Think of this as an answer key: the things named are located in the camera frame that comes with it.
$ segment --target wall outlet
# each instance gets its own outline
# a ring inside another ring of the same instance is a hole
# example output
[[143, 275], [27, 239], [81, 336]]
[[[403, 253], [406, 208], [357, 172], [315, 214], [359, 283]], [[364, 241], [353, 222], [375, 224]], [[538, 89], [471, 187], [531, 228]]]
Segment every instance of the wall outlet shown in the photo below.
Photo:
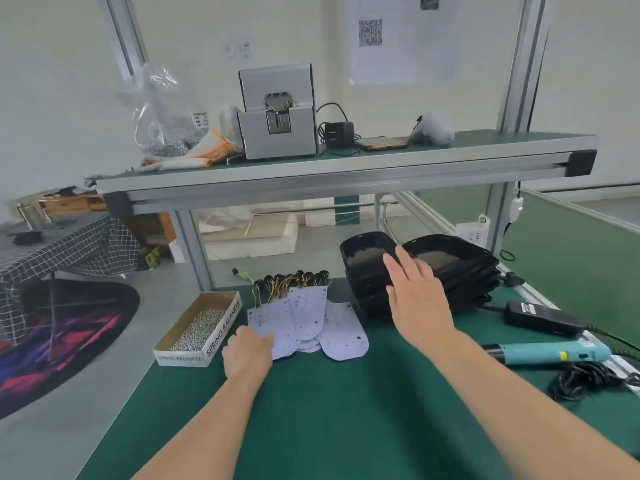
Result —
[[489, 218], [480, 214], [476, 222], [463, 222], [456, 225], [456, 235], [465, 241], [486, 249], [489, 236]]

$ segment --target hand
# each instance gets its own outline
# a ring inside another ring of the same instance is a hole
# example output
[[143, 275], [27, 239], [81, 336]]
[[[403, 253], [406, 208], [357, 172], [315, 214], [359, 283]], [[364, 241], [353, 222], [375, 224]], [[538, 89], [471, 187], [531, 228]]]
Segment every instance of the hand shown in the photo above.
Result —
[[271, 368], [272, 333], [261, 339], [252, 328], [245, 325], [238, 327], [236, 334], [229, 337], [227, 345], [222, 349], [227, 379], [231, 379], [240, 371], [251, 371], [257, 374], [260, 382], [267, 377]]
[[391, 316], [400, 335], [428, 356], [456, 332], [449, 303], [427, 263], [412, 259], [400, 246], [396, 256], [400, 264], [389, 254], [382, 257], [394, 284], [387, 287]]

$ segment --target green workbench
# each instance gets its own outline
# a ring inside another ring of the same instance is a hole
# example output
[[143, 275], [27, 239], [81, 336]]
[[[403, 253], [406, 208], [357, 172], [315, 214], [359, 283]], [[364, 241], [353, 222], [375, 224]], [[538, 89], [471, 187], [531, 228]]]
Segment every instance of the green workbench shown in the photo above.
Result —
[[[239, 290], [244, 308], [234, 329], [246, 323], [246, 309], [253, 306], [251, 287]], [[345, 279], [334, 280], [328, 296], [353, 302]], [[519, 296], [505, 288], [493, 293], [493, 304], [508, 299]], [[455, 322], [480, 344], [558, 340], [507, 326], [499, 315], [482, 310]], [[253, 406], [236, 478], [510, 478], [482, 428], [434, 366], [391, 323], [365, 322], [364, 328], [370, 345], [362, 358], [334, 362], [318, 351], [295, 353], [273, 365]], [[541, 390], [556, 374], [518, 373]], [[224, 380], [220, 353], [206, 369], [154, 363], [78, 478], [131, 478]], [[601, 392], [567, 407], [622, 449], [640, 452], [640, 399], [633, 393]]]

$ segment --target cardboard box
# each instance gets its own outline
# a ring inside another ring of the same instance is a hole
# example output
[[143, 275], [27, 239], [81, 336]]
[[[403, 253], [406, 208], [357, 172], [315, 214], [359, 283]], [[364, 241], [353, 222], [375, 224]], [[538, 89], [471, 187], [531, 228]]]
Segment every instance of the cardboard box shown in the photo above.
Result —
[[[182, 332], [190, 325], [193, 319], [204, 310], [214, 308], [216, 310], [226, 310], [222, 320], [215, 327], [202, 350], [198, 351], [176, 351], [169, 350], [180, 338]], [[173, 365], [178, 367], [208, 367], [213, 355], [220, 348], [220, 344], [227, 336], [231, 325], [236, 321], [236, 317], [242, 309], [242, 300], [238, 292], [203, 292], [191, 304], [190, 307], [180, 316], [171, 329], [164, 334], [154, 347], [154, 355], [158, 365]]]

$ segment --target stacked black tray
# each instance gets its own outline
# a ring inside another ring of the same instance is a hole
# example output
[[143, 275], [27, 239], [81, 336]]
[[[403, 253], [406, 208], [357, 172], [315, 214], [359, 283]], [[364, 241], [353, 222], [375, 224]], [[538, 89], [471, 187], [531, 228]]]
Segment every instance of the stacked black tray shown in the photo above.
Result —
[[[385, 252], [395, 257], [396, 244], [383, 232], [351, 237], [340, 245], [345, 272], [358, 305], [368, 318], [390, 316], [385, 287], [391, 284], [382, 262]], [[459, 237], [434, 234], [406, 242], [404, 249], [433, 268], [442, 282], [453, 313], [472, 310], [490, 300], [499, 284], [498, 259], [489, 251]]]

